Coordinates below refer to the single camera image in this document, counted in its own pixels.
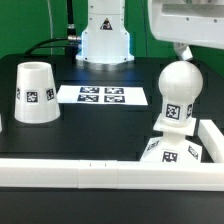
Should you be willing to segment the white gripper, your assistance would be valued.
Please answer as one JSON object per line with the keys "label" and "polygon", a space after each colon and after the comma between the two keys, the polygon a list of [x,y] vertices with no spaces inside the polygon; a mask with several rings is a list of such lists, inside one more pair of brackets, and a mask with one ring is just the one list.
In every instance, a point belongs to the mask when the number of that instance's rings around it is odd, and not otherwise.
{"label": "white gripper", "polygon": [[148,0],[148,11],[153,36],[177,42],[180,60],[193,59],[187,44],[224,49],[224,0]]}

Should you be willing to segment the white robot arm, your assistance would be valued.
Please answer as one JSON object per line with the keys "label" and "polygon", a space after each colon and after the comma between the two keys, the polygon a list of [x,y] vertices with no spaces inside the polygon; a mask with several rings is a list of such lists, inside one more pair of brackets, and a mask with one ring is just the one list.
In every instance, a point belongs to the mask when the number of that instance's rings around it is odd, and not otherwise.
{"label": "white robot arm", "polygon": [[[190,47],[224,49],[224,0],[148,0],[152,35],[171,42],[181,60]],[[88,0],[88,24],[81,35],[81,66],[115,70],[130,63],[130,34],[124,27],[125,0]]]}

